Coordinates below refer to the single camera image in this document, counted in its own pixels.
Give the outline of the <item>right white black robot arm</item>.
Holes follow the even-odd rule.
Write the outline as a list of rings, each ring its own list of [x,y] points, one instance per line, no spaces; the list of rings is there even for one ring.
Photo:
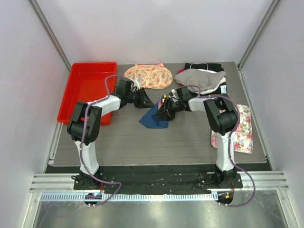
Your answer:
[[[240,114],[236,104],[223,95],[198,95],[194,97],[186,86],[163,95],[158,103],[154,117],[158,121],[171,121],[176,113],[205,112],[208,123],[217,140],[217,160],[214,183],[224,188],[236,179],[237,169],[234,160],[234,136],[240,122]]]

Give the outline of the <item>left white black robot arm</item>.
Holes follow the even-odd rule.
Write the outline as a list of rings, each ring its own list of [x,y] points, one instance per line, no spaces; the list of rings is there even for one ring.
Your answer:
[[[77,102],[67,133],[74,141],[80,159],[80,173],[72,176],[76,186],[97,189],[102,183],[100,166],[97,161],[95,141],[100,131],[101,118],[113,111],[133,104],[135,108],[154,107],[144,88],[131,79],[120,79],[114,92],[91,102]]]

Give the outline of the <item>iridescent gold spoon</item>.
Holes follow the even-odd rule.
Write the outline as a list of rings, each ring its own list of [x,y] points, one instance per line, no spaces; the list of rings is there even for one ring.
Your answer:
[[[161,97],[161,104],[165,104],[166,103],[166,100],[167,100],[167,96],[166,95],[163,95]]]

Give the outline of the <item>blue paper napkin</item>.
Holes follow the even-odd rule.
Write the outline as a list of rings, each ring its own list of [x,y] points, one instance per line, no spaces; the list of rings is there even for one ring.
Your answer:
[[[158,111],[158,103],[154,105],[140,120],[139,123],[149,129],[166,129],[169,127],[168,121],[159,121],[154,115]]]

